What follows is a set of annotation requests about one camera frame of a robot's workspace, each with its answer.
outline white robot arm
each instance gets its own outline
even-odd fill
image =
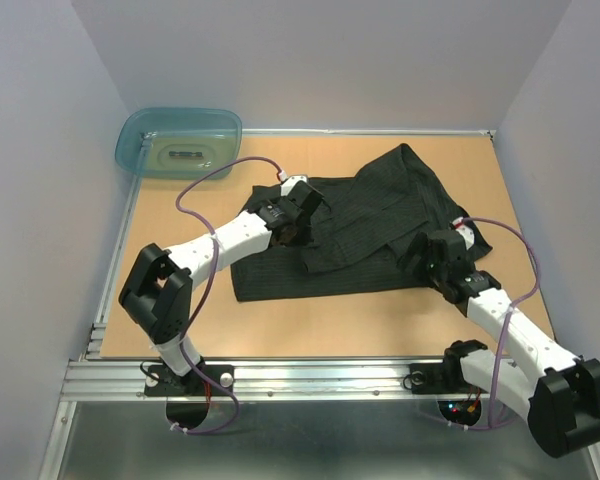
[[[213,237],[203,235],[164,250],[151,244],[138,255],[120,304],[147,333],[185,392],[199,391],[200,386],[184,355],[195,365],[203,359],[183,332],[189,327],[192,291],[209,277],[214,240],[219,246],[216,271],[270,246],[292,244],[306,233],[322,201],[306,180],[289,177],[278,200],[241,212]],[[440,291],[497,339],[511,300],[497,280],[476,270],[468,255],[473,242],[468,226],[421,233],[400,267]],[[497,399],[527,422],[545,452],[558,457],[600,441],[600,362],[565,350],[517,309],[505,348],[514,363],[500,364]],[[491,389],[495,356],[484,344],[454,342],[444,353],[440,363],[410,365],[414,394],[467,392],[470,386]]]
[[[400,266],[497,340],[511,299],[496,279],[476,270],[467,252],[470,237],[467,241],[466,232],[454,228],[421,233]],[[564,349],[517,308],[507,334],[504,347],[513,363],[500,362],[497,400],[527,422],[538,445],[553,457],[600,441],[600,362]],[[470,386],[490,391],[495,359],[476,340],[454,342],[441,363],[410,365],[411,389],[415,394],[456,393]],[[463,423],[461,410],[453,405],[456,418],[450,420]]]
[[[309,220],[322,195],[307,183],[306,176],[292,176],[280,185],[280,197],[265,201],[240,214],[211,234],[161,249],[143,248],[131,269],[119,302],[147,333],[169,369],[187,377],[202,361],[188,337],[191,294],[209,277],[214,239],[219,246],[216,271],[275,245],[287,245],[310,227]]]

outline wooden board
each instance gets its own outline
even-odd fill
[[[451,197],[471,215],[517,221],[492,144],[483,137],[246,137],[240,155],[275,159],[290,174],[352,176],[360,167],[406,142],[438,175]],[[191,192],[184,205],[220,226],[237,214],[253,185],[276,182],[275,170],[262,162],[236,166],[222,180]],[[145,333],[118,305],[120,288],[138,251],[155,242],[166,248],[205,233],[195,219],[176,211],[174,200],[187,182],[145,179],[140,189],[115,288],[102,357],[150,357]],[[478,267],[498,278],[509,295],[533,284],[525,248],[508,232],[481,225],[494,250]],[[196,292],[194,302],[202,291]],[[552,335],[542,298],[522,310]],[[220,272],[209,300],[189,334],[206,356],[331,357],[440,355],[454,340],[494,342],[440,294],[404,289],[321,298],[268,300],[239,304],[230,271]]]

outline blue plastic container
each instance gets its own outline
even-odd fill
[[[195,179],[235,160],[241,139],[240,118],[226,110],[146,108],[122,127],[116,162],[143,177]]]

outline white wall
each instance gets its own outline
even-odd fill
[[[73,0],[130,111],[494,128],[569,0]]]
[[[600,0],[571,4],[495,145],[558,339],[600,360]]]
[[[0,479],[37,478],[128,179],[127,110],[68,0],[0,0]]]

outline black jacket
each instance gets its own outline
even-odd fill
[[[316,297],[425,286],[397,268],[417,232],[448,228],[467,212],[433,171],[402,144],[353,178],[310,178],[324,195],[306,246],[273,247],[231,266],[238,301]],[[280,186],[253,188],[245,206],[280,196]],[[474,260],[491,246],[474,228]]]

